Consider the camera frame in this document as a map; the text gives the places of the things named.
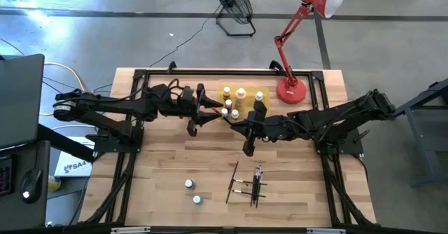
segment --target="white cap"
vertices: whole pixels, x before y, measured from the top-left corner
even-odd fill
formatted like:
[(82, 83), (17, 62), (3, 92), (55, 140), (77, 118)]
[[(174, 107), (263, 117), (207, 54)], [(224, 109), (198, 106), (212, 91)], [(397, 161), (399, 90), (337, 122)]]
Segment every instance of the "white cap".
[(237, 119), (237, 118), (238, 118), (238, 115), (239, 115), (238, 110), (233, 110), (233, 111), (232, 111), (232, 118), (233, 118), (233, 119)]
[(193, 186), (193, 181), (190, 180), (190, 179), (186, 180), (186, 181), (185, 181), (185, 186), (186, 186), (187, 188), (191, 188), (191, 187)]
[(228, 111), (226, 108), (222, 108), (222, 109), (221, 109), (221, 114), (222, 114), (223, 116), (227, 116), (227, 115), (229, 114), (229, 111)]
[(263, 100), (263, 92), (258, 91), (257, 95), (255, 95), (255, 100), (257, 100), (257, 101)]
[(246, 94), (246, 91), (245, 91), (243, 88), (239, 88), (239, 89), (237, 90), (237, 95), (238, 95), (239, 97), (243, 97), (244, 94)]
[(201, 198), (200, 196), (195, 195), (195, 197), (193, 197), (193, 202), (194, 202), (195, 204), (200, 204), (201, 201), (202, 201), (202, 198)]

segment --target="wooden tabletop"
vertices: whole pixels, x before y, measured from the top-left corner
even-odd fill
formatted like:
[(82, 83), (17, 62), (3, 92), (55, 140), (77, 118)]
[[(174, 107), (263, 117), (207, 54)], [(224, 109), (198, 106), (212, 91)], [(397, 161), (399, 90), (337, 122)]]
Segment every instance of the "wooden tabletop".
[[(129, 95), (134, 68), (118, 68), (112, 87), (113, 97)], [(330, 106), (343, 104), (347, 94), (340, 70), (324, 70)], [(279, 76), (151, 76), (150, 85), (168, 84), (179, 78), (180, 85), (196, 88), (200, 82), (207, 96), (216, 99), (219, 85), (262, 85), (270, 91), (271, 115), (312, 108), (309, 91), (296, 105), (284, 104), (275, 93)], [(316, 84), (319, 107), (321, 94)], [(123, 119), (124, 116), (111, 114)], [(147, 226), (250, 226), (312, 227), (330, 226), (321, 160), (312, 141), (255, 143), (253, 157), (242, 151), (244, 137), (232, 131), (222, 120), (198, 127), (196, 137), (186, 131), (188, 119), (159, 116), (145, 124), (141, 152), (137, 156), (127, 209), (126, 225)], [(92, 167), (84, 199), (81, 220), (100, 206), (111, 189), (116, 153), (104, 154)], [(252, 180), (253, 169), (262, 165), (265, 172), (258, 208), (250, 207), (250, 196), (232, 193), (225, 204), (228, 185), (236, 162), (237, 179)], [(375, 216), (363, 166), (353, 156), (341, 156), (344, 182), (351, 199), (371, 221)], [(192, 179), (195, 190), (185, 188)], [(250, 190), (241, 184), (235, 189)], [(193, 196), (204, 203), (195, 205)], [(338, 216), (342, 219), (339, 196), (335, 196)], [(115, 207), (115, 215), (120, 210)]]

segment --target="lamp arm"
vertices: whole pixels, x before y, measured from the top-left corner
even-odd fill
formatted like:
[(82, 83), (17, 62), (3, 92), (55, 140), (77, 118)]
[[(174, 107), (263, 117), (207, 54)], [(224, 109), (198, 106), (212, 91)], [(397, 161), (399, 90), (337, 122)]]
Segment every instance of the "lamp arm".
[(281, 61), (283, 62), (283, 67), (286, 70), (286, 75), (288, 76), (289, 83), (291, 85), (297, 84), (297, 79), (294, 77), (293, 72), (289, 66), (288, 60), (286, 60), (285, 52), (283, 51), (283, 46), (288, 40), (288, 38), (293, 34), (295, 28), (300, 24), (300, 22), (312, 12), (312, 8), (307, 5), (302, 5), (299, 10), (295, 13), (291, 21), (286, 26), (285, 30), (279, 36), (275, 36), (274, 42), (279, 50)]

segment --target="red desk lamp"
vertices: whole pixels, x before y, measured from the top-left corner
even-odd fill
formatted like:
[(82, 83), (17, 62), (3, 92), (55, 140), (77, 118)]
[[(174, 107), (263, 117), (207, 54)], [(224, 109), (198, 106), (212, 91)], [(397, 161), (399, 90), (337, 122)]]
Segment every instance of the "red desk lamp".
[(307, 88), (302, 81), (298, 81), (293, 75), (293, 71), (286, 61), (286, 56), (283, 51), (283, 46), (288, 40), (289, 36), (295, 31), (299, 25), (310, 12), (314, 9), (323, 17), (331, 17), (336, 9), (342, 4), (343, 0), (302, 0), (302, 6), (299, 8), (293, 19), (286, 26), (285, 31), (280, 36), (275, 36), (274, 41), (280, 53), (283, 67), (286, 70), (287, 77), (283, 79), (277, 86), (277, 96), (279, 99), (287, 104), (297, 104), (305, 98)]

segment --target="computer mouse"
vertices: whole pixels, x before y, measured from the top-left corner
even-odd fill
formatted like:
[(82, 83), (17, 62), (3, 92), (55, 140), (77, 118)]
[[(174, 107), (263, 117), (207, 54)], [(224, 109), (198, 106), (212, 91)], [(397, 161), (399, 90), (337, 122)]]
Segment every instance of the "computer mouse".
[(22, 200), (25, 203), (36, 202), (41, 197), (41, 189), (42, 170), (37, 168), (28, 170), (22, 178), (22, 185), (20, 187)]

